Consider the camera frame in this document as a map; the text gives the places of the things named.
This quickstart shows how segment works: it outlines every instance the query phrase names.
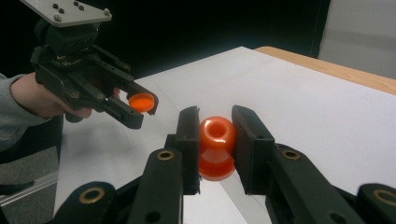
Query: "white table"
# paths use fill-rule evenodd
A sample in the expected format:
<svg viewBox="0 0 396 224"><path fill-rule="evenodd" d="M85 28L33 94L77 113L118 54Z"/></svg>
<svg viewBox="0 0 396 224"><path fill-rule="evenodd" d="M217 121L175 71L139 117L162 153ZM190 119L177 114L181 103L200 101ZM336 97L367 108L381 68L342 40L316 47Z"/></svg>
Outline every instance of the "white table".
<svg viewBox="0 0 396 224"><path fill-rule="evenodd" d="M91 181L119 188L142 175L149 153L175 133L178 113L197 105L200 120L231 119L233 105L254 110L278 143L302 151L335 186L396 188L396 96L245 48L138 79L155 92L155 116L129 130L106 113L64 125L55 211ZM185 197L184 223L271 223L264 196L246 196L234 173L201 182Z"/></svg>

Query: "gray sleeve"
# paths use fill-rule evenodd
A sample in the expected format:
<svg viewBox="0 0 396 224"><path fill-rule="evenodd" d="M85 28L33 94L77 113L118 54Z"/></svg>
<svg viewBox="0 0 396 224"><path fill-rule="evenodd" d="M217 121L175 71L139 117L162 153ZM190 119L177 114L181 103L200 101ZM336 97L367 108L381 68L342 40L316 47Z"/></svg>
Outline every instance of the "gray sleeve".
<svg viewBox="0 0 396 224"><path fill-rule="evenodd" d="M23 109L11 95L11 84L20 76L6 78L0 74L0 151L12 147L29 126L48 121Z"/></svg>

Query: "human hand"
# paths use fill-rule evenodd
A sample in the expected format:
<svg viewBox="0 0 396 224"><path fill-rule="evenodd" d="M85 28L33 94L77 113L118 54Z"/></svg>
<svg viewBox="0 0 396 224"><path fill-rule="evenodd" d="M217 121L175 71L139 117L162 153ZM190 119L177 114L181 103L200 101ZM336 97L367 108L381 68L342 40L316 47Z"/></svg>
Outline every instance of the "human hand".
<svg viewBox="0 0 396 224"><path fill-rule="evenodd" d="M18 104L44 119L62 115L64 112L86 119L92 113L91 108L81 108L80 110L70 108L43 85L36 83L35 73L25 75L15 81L11 85L11 94Z"/></svg>

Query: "person's arm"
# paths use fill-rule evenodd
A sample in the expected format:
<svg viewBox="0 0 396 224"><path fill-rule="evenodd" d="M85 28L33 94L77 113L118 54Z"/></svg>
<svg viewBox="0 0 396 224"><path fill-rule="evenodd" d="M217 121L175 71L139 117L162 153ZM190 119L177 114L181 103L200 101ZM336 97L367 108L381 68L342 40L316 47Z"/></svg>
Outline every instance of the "person's arm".
<svg viewBox="0 0 396 224"><path fill-rule="evenodd" d="M27 127L62 115L64 111L87 118L92 110L73 111L44 86L35 82L35 73L6 78L0 74L0 151L12 147Z"/></svg>

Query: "wooden surface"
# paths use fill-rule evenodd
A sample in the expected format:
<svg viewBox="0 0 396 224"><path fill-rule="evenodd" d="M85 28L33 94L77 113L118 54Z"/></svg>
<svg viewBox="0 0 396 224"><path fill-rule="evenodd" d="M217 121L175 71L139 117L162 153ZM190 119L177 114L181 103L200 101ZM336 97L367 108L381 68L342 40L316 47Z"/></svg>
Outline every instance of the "wooden surface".
<svg viewBox="0 0 396 224"><path fill-rule="evenodd" d="M377 76L334 63L327 63L318 59L313 59L300 54L285 51L283 49L261 47L255 50L288 61L290 63L299 64L330 76L339 77L344 80L396 95L395 79Z"/></svg>

